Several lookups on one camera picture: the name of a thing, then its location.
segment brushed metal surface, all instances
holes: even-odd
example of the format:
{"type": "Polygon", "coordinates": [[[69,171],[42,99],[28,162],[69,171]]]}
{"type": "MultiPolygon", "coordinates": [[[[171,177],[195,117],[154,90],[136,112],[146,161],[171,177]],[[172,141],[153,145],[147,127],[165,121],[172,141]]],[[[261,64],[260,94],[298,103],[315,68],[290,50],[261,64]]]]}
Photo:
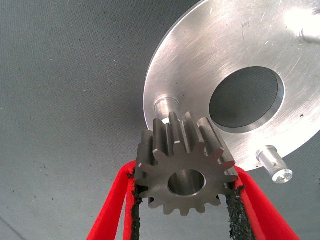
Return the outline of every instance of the brushed metal surface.
{"type": "Polygon", "coordinates": [[[312,0],[195,5],[169,30],[150,63],[144,89],[148,128],[156,118],[155,103],[164,96],[178,101],[181,114],[190,111],[196,121],[210,118],[217,86],[238,70],[259,66],[277,73],[283,96],[258,128],[220,130],[236,165],[246,171],[261,167],[256,152],[263,146],[275,146],[281,157],[302,146],[320,129],[320,46],[303,42],[300,33],[304,19],[319,9],[320,2],[312,0]]]}

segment metal gear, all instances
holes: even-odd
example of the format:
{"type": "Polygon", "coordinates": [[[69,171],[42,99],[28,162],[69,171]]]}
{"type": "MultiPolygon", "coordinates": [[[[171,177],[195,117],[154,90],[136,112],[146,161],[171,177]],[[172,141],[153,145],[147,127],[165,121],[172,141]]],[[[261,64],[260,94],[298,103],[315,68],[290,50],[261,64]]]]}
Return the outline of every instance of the metal gear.
{"type": "Polygon", "coordinates": [[[205,204],[221,204],[218,195],[231,193],[229,184],[237,180],[235,161],[210,121],[197,123],[188,112],[185,120],[169,114],[169,123],[153,121],[153,132],[145,130],[138,146],[135,180],[147,187],[140,193],[149,198],[150,208],[163,205],[166,215],[175,209],[187,216],[205,204]]]}

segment metal shaft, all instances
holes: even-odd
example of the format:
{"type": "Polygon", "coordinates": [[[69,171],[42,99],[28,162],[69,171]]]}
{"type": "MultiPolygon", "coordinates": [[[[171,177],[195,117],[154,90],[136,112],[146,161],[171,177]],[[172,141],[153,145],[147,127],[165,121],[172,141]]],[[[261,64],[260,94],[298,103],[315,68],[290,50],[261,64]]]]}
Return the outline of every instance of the metal shaft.
{"type": "Polygon", "coordinates": [[[266,171],[272,177],[273,182],[285,184],[292,179],[292,170],[287,168],[287,165],[274,146],[265,146],[262,150],[257,152],[256,158],[262,163],[266,171]]]}
{"type": "Polygon", "coordinates": [[[307,43],[320,43],[320,12],[309,18],[300,33],[300,37],[307,43]]]}
{"type": "Polygon", "coordinates": [[[171,112],[175,112],[176,114],[179,113],[179,103],[176,99],[164,96],[155,102],[154,113],[164,124],[169,123],[169,113],[171,112]]]}

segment gray fabric background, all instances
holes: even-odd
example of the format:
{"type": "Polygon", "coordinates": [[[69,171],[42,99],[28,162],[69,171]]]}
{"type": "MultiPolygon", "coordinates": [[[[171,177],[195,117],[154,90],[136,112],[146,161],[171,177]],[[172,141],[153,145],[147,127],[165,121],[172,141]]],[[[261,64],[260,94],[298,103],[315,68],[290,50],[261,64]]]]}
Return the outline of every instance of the gray fabric background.
{"type": "MultiPolygon", "coordinates": [[[[0,0],[0,240],[86,238],[136,157],[152,55],[195,3],[0,0]]],[[[251,173],[305,240],[320,239],[319,142],[285,158],[288,184],[251,173]]],[[[188,217],[146,202],[140,212],[142,240],[229,239],[225,203],[188,217]]]]}

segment round hole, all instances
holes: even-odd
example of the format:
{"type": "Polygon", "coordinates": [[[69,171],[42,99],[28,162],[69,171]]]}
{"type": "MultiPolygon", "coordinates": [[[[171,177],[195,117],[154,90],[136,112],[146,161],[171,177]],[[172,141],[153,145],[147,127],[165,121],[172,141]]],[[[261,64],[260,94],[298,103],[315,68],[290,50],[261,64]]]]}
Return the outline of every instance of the round hole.
{"type": "Polygon", "coordinates": [[[268,122],[283,98],[284,85],[278,74],[266,67],[247,67],[219,84],[211,97],[210,116],[225,132],[246,133],[268,122]]]}
{"type": "Polygon", "coordinates": [[[198,171],[188,169],[173,174],[168,182],[170,191],[179,196],[197,194],[206,184],[205,177],[198,171]]]}

